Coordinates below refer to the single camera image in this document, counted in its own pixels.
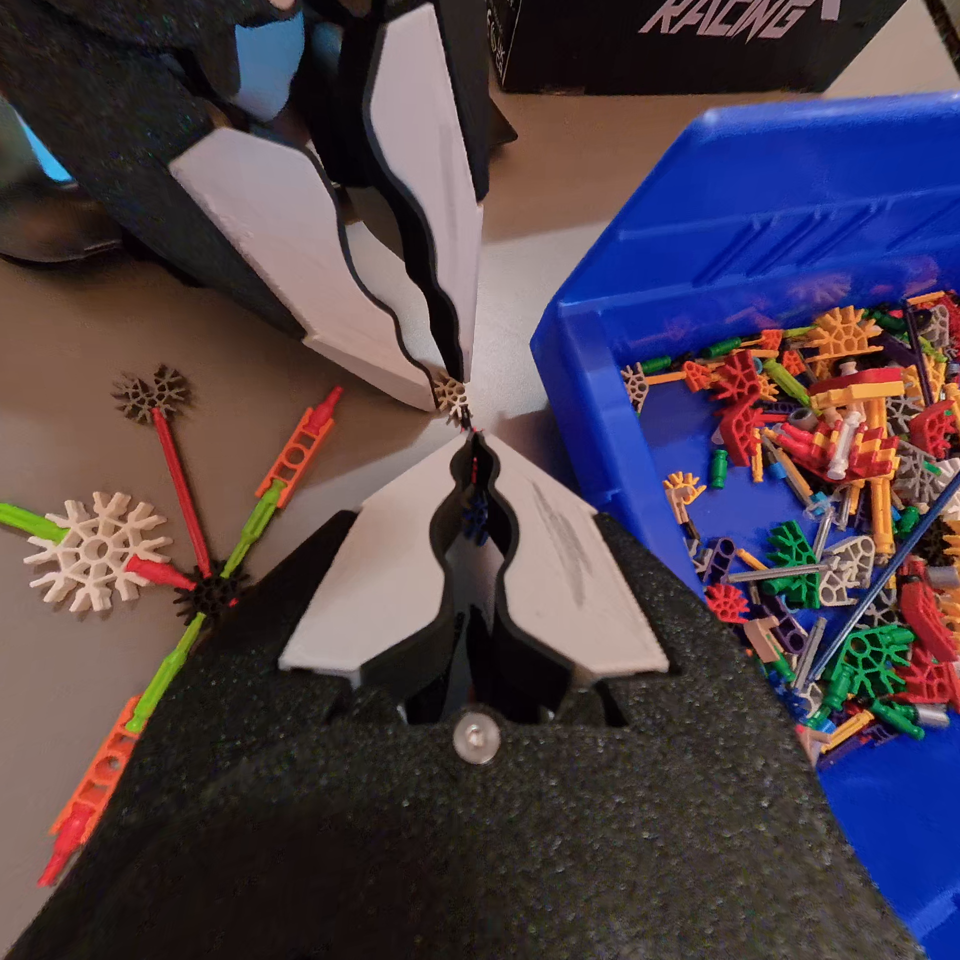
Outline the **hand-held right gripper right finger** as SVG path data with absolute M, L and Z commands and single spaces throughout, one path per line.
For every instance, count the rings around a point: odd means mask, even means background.
M 524 712 L 570 690 L 666 675 L 669 658 L 579 495 L 492 434 L 480 435 L 495 580 L 492 661 Z

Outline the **shiny metal fitting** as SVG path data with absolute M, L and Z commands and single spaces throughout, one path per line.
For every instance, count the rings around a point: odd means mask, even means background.
M 33 265 L 118 249 L 120 226 L 1 100 L 1 256 Z

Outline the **black toy box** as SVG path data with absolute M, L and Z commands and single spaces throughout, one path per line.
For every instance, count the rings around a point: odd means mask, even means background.
M 903 5 L 487 1 L 486 29 L 510 93 L 819 93 Z

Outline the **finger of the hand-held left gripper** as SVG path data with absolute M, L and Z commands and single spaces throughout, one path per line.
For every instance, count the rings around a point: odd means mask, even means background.
M 307 348 L 407 406 L 436 409 L 396 314 L 354 268 L 334 191 L 310 151 L 218 126 L 170 173 L 294 316 Z
M 420 2 L 390 15 L 371 40 L 362 118 L 374 182 L 397 222 L 446 370 L 468 383 L 484 210 L 436 6 Z

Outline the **toy rod and connector assembly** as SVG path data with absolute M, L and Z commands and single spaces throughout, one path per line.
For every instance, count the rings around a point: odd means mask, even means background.
M 40 515 L 2 504 L 2 526 L 28 534 L 35 548 L 25 564 L 42 569 L 30 585 L 43 591 L 46 604 L 67 603 L 69 611 L 78 615 L 103 614 L 111 610 L 114 598 L 132 602 L 142 589 L 163 586 L 174 590 L 179 613 L 185 617 L 174 648 L 144 692 L 126 702 L 51 825 L 52 850 L 37 881 L 42 889 L 53 887 L 88 843 L 162 697 L 204 634 L 237 605 L 247 580 L 244 562 L 275 515 L 289 504 L 330 433 L 343 388 L 335 386 L 303 412 L 259 483 L 255 505 L 224 560 L 214 560 L 210 554 L 172 427 L 175 415 L 191 399 L 186 377 L 168 365 L 159 366 L 148 379 L 124 374 L 111 396 L 128 420 L 149 426 L 158 438 L 196 565 L 190 574 L 178 570 L 162 552 L 172 539 L 152 535 L 166 519 L 153 505 L 134 503 L 121 491 L 95 492 L 90 509 L 81 501 L 66 500 L 61 514 Z

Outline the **phone with lit screen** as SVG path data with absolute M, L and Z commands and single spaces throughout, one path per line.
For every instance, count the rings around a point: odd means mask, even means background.
M 161 63 L 191 93 L 225 112 L 239 111 L 243 122 L 268 123 L 285 107 L 294 75 L 305 52 L 305 17 L 273 22 L 261 27 L 236 26 L 233 34 L 239 69 L 238 90 L 232 95 L 216 93 L 212 81 L 200 66 L 198 54 L 186 50 L 147 50 L 146 55 Z M 39 183 L 66 188 L 76 179 L 7 101 L 1 99 L 1 182 L 2 189 L 17 184 Z

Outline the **blue plastic bin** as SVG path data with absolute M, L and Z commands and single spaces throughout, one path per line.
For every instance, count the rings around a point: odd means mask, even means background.
M 649 605 L 667 674 L 612 680 L 637 743 L 625 869 L 645 956 L 958 958 L 958 719 L 811 765 L 709 609 L 620 378 L 834 307 L 958 292 L 958 93 L 711 110 L 547 305 L 531 351 L 583 498 Z

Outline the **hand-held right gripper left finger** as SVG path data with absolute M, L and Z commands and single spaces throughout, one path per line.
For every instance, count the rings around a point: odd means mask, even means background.
M 361 504 L 279 657 L 285 673 L 387 695 L 409 724 L 449 715 L 474 558 L 463 533 L 475 434 Z

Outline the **pile of colourful toy pieces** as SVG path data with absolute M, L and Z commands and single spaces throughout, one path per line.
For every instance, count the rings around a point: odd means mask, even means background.
M 621 366 L 630 407 L 692 442 L 662 477 L 708 608 L 811 765 L 958 719 L 958 293 L 833 307 Z M 659 408 L 689 391 L 698 414 Z

